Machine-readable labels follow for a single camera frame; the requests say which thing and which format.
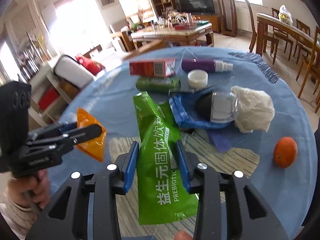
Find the human hand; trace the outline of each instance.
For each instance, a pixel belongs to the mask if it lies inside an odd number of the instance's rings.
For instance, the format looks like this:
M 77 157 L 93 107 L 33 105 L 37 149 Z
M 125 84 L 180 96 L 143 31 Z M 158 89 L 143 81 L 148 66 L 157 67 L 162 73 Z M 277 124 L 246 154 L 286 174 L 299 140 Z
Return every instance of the human hand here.
M 39 203 L 40 208 L 44 208 L 50 201 L 50 181 L 48 171 L 41 170 L 37 172 L 39 181 L 33 177 L 12 178 L 8 181 L 8 196 L 11 200 L 21 207 L 29 207 L 28 201 L 23 193 L 32 190 L 35 195 L 32 197 L 33 202 Z
M 174 240 L 192 240 L 192 236 L 189 235 L 186 231 L 179 231 L 175 237 Z

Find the wooden chair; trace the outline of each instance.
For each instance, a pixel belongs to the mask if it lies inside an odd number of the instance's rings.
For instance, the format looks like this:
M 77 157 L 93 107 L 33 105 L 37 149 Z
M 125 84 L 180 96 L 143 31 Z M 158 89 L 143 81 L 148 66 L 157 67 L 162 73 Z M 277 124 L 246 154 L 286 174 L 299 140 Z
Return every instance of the wooden chair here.
M 296 20 L 297 20 L 297 28 L 299 30 L 303 31 L 305 34 L 310 36 L 310 27 L 308 25 L 304 24 L 303 22 L 299 21 L 298 19 L 296 19 Z M 303 50 L 303 51 L 305 51 L 307 53 L 307 57 L 310 54 L 310 50 L 308 48 L 306 48 L 304 45 L 302 45 L 299 41 L 296 41 L 296 48 L 294 49 L 293 56 L 296 55 L 298 46 L 299 46 L 299 50 L 298 50 L 298 56 L 297 56 L 296 64 L 298 64 L 301 50 Z
M 316 27 L 315 39 L 314 39 L 314 42 L 313 42 L 313 48 L 312 48 L 312 52 L 311 52 L 311 57 L 309 59 L 306 56 L 303 56 L 302 62 L 301 62 L 301 66 L 300 66 L 298 74 L 297 74 L 296 80 L 298 80 L 303 66 L 304 65 L 307 66 L 306 76 L 304 77 L 303 83 L 301 85 L 301 89 L 300 89 L 298 98 L 301 97 L 303 88 L 306 85 L 306 82 L 307 82 L 309 74 L 311 74 L 315 79 L 320 81 L 320 69 L 319 69 L 319 60 L 318 60 L 318 58 L 319 58 L 318 56 L 320 55 L 320 48 L 317 45 L 318 33 L 320 33 L 320 28 Z M 319 107 L 320 107 L 320 93 L 318 94 L 318 96 L 316 98 L 316 102 L 317 102 L 317 107 L 316 107 L 316 111 L 315 112 L 317 112 Z
M 256 43 L 256 39 L 257 39 L 257 32 L 256 29 L 254 27 L 254 19 L 253 19 L 253 13 L 252 13 L 252 9 L 251 9 L 251 5 L 249 3 L 248 0 L 245 0 L 245 2 L 248 5 L 248 9 L 249 9 L 249 13 L 250 13 L 250 20 L 251 20 L 251 28 L 252 28 L 252 39 L 251 39 L 251 43 L 249 46 L 249 50 L 250 52 L 253 51 L 253 47 Z M 271 41 L 271 48 L 270 48 L 270 56 L 273 53 L 273 61 L 272 64 L 274 65 L 275 61 L 276 61 L 276 56 L 277 56 L 277 51 L 278 51 L 278 45 L 279 45 L 279 40 L 278 38 L 273 35 L 273 33 L 268 33 L 265 32 L 263 35 L 263 39 L 267 40 L 267 41 Z
M 111 38 L 120 38 L 127 52 L 135 50 L 133 41 L 129 39 L 127 32 L 110 33 Z
M 229 0 L 229 1 L 230 1 L 230 9 L 231 9 L 231 24 L 232 24 L 231 29 L 228 28 L 228 24 L 227 24 L 227 14 L 226 14 L 226 8 L 224 6 L 224 0 L 218 0 L 219 10 L 220 10 L 221 32 L 223 35 L 236 37 L 238 34 L 236 4 L 235 4 L 235 0 Z
M 271 10 L 272 10 L 272 16 L 279 19 L 279 10 L 274 9 L 274 8 L 272 8 Z M 287 50 L 288 43 L 290 43 L 290 52 L 289 52 L 289 58 L 288 58 L 288 60 L 290 61 L 291 54 L 292 54 L 293 40 L 291 40 L 289 38 L 288 33 L 284 32 L 278 28 L 273 27 L 273 33 L 278 39 L 285 41 L 284 53 Z

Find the blue plastic bag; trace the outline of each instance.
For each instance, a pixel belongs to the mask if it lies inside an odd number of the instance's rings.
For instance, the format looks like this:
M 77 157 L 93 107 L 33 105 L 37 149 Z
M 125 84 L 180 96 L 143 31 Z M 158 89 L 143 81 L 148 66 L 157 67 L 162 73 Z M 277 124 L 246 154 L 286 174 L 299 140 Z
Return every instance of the blue plastic bag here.
M 195 110 L 196 101 L 202 95 L 211 93 L 214 89 L 216 88 L 210 87 L 194 93 L 182 93 L 169 98 L 171 111 L 179 128 L 221 129 L 231 124 L 231 122 L 209 122 L 200 117 Z

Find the black round object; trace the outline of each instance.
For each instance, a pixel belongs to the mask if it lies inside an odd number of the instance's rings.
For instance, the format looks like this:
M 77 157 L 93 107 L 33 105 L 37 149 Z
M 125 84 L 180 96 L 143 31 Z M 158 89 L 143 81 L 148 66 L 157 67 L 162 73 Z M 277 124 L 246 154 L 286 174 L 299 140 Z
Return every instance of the black round object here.
M 211 100 L 212 92 L 199 97 L 195 105 L 195 110 L 199 114 L 199 116 L 209 122 L 211 120 Z

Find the white plastic bag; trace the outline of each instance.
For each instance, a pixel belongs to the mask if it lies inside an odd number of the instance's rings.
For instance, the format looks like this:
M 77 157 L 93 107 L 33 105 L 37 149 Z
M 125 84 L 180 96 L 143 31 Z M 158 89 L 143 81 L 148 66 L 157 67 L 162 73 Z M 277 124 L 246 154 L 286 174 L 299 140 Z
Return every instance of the white plastic bag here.
M 279 9 L 279 20 L 280 22 L 283 22 L 285 24 L 288 24 L 290 26 L 292 26 L 292 16 L 291 13 L 288 11 L 288 9 L 282 5 Z
M 240 132 L 253 130 L 268 132 L 270 123 L 275 116 L 271 97 L 265 91 L 252 90 L 234 86 L 231 92 L 238 97 L 238 115 L 235 125 Z

